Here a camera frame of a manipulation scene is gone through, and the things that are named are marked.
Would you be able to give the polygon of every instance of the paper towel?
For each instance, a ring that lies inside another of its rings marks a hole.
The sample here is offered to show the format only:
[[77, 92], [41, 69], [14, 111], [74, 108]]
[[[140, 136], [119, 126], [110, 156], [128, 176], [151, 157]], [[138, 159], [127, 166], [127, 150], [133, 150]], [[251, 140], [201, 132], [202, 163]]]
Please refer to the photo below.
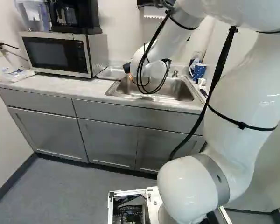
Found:
[[156, 8], [154, 6], [144, 6], [144, 18], [164, 19], [166, 8]]

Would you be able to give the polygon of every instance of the faucet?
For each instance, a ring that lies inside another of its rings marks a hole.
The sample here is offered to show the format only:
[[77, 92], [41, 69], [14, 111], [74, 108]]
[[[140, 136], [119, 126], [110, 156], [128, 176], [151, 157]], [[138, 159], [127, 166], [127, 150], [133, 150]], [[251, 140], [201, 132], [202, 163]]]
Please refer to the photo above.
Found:
[[172, 78], [177, 78], [177, 74], [178, 74], [178, 71], [177, 71], [177, 70], [174, 70], [174, 71], [173, 71], [173, 74], [172, 74]]

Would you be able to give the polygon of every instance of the coffee maker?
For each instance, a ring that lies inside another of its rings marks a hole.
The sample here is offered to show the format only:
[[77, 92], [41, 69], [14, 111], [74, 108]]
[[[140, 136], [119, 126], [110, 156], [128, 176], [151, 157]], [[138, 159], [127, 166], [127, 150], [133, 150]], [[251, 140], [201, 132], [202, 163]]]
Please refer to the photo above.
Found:
[[45, 0], [53, 32], [101, 34], [97, 0]]

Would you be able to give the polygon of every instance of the plastic bag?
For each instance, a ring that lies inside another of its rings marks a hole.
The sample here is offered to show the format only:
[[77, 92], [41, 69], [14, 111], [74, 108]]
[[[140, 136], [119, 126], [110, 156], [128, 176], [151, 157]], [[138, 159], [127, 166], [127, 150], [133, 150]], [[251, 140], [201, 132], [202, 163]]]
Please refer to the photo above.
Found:
[[0, 82], [15, 83], [33, 75], [35, 75], [35, 72], [31, 69], [8, 67], [0, 71]]

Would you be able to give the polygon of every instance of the floor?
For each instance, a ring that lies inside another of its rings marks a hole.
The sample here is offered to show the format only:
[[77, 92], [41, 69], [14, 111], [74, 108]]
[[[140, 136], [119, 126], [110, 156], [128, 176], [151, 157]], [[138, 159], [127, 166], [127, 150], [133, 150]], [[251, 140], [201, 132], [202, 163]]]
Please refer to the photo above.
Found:
[[[0, 202], [0, 224], [106, 224], [111, 190], [156, 181], [38, 158]], [[274, 224], [267, 215], [228, 211], [233, 224]]]
[[273, 217], [262, 214], [248, 214], [235, 211], [227, 211], [232, 224], [280, 224], [275, 223]]

